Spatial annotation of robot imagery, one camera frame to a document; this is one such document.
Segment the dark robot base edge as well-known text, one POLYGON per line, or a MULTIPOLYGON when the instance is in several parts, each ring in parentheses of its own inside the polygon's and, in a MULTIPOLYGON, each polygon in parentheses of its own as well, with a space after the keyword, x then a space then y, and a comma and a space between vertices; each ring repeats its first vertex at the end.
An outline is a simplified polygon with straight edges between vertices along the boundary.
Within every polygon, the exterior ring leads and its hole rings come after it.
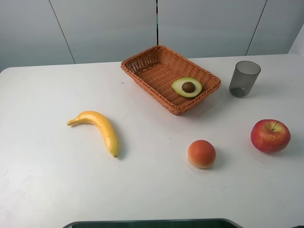
POLYGON ((174 219, 140 221, 82 221, 73 222, 65 228, 240 228, 224 219, 174 219))

